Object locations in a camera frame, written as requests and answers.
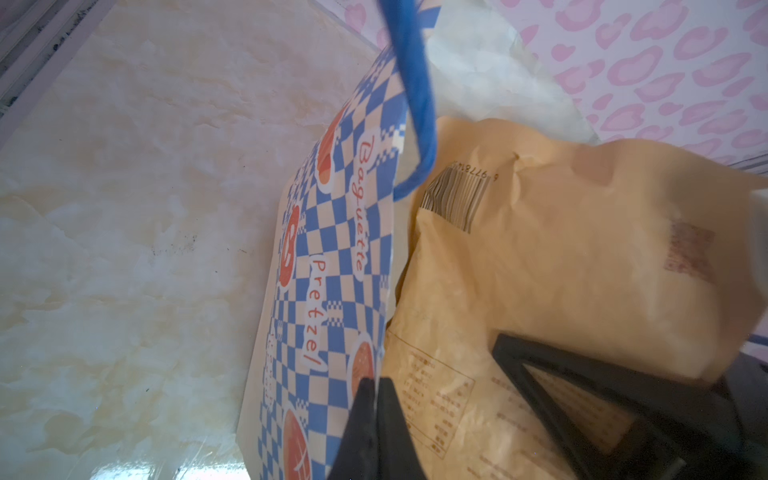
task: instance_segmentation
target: marble tabletop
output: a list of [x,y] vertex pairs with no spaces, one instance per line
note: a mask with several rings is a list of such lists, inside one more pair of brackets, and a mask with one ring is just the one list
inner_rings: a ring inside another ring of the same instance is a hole
[[0,151],[0,478],[247,478],[278,196],[376,53],[224,3],[119,0]]

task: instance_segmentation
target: blue bag handle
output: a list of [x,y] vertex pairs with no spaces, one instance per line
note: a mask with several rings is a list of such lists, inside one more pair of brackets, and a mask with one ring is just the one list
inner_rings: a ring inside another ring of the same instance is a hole
[[406,90],[421,157],[413,173],[395,186],[393,197],[396,202],[409,196],[423,184],[435,168],[437,156],[435,99],[432,97],[422,29],[419,27],[414,1],[379,0],[379,6],[384,14],[400,78]]

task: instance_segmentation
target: brown kraft paper package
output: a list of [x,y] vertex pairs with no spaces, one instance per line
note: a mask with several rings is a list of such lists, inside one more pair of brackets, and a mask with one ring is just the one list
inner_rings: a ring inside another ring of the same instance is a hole
[[[728,367],[764,308],[746,226],[768,179],[651,141],[438,131],[382,368],[428,477],[574,478],[491,357],[499,332],[681,382]],[[622,410],[535,376],[604,452],[627,431]]]

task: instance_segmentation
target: barcode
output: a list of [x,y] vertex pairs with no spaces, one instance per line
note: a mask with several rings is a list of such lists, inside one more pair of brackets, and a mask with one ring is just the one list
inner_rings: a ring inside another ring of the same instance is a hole
[[422,199],[430,210],[469,233],[485,188],[493,181],[487,171],[455,162],[434,179]]

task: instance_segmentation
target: nutrition facts table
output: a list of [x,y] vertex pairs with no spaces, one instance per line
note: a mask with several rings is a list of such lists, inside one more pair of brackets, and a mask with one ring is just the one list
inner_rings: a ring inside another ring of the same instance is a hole
[[410,346],[399,337],[391,333],[387,333],[387,336],[387,353],[392,355],[396,349],[398,356],[403,355],[400,358],[408,358],[406,380],[398,385],[397,393],[411,436],[439,458],[444,458],[464,414],[475,380]]

